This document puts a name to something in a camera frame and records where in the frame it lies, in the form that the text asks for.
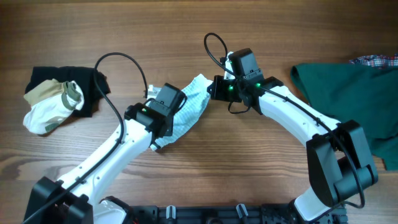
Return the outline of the light blue striped pants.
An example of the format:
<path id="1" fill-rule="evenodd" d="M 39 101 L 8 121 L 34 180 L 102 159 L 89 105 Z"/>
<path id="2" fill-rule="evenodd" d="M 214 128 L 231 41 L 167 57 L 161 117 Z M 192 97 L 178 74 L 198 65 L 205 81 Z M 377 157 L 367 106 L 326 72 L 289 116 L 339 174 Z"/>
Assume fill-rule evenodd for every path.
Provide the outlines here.
<path id="1" fill-rule="evenodd" d="M 210 94 L 207 92 L 207 88 L 212 83 L 213 82 L 207 79 L 203 74 L 199 74 L 182 90 L 187 96 L 187 102 L 182 109 L 174 115 L 172 135 L 156 139 L 155 142 L 150 145 L 153 151 L 157 151 L 168 144 L 174 143 L 193 127 L 208 105 Z"/>

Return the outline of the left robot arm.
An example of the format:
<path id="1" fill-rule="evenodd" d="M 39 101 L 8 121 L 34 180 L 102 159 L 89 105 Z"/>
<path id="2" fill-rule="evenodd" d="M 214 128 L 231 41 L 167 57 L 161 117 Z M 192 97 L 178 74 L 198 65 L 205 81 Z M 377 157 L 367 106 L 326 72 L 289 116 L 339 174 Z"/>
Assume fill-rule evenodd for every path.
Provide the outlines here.
<path id="1" fill-rule="evenodd" d="M 132 223 L 132 207 L 103 194 L 156 139 L 172 135 L 174 115 L 186 100 L 166 83 L 155 98 L 129 106 L 115 132 L 78 167 L 34 185 L 24 223 Z"/>

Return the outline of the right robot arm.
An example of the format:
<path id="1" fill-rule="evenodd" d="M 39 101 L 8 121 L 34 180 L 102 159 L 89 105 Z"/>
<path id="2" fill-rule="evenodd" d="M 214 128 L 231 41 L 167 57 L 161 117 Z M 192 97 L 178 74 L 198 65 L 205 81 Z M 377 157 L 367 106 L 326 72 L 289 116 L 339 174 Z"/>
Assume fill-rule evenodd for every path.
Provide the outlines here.
<path id="1" fill-rule="evenodd" d="M 364 207 L 364 190 L 377 183 L 378 174 L 357 122 L 329 118 L 295 97 L 280 80 L 264 78 L 249 48 L 226 53 L 215 63 L 225 74 L 208 87 L 211 99 L 243 103 L 282 125 L 307 150 L 310 188 L 290 203 L 290 222 L 315 223 L 346 205 Z"/>

